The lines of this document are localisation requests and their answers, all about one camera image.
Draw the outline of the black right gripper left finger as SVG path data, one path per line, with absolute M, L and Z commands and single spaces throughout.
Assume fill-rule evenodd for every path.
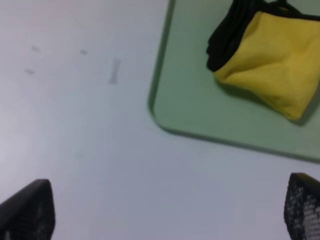
M 51 182 L 36 179 L 0 204 L 2 240 L 50 240 L 56 225 Z

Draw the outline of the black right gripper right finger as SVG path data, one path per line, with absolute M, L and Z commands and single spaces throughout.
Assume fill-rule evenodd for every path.
M 284 222 L 292 240 L 320 238 L 320 182 L 305 173 L 289 177 Z

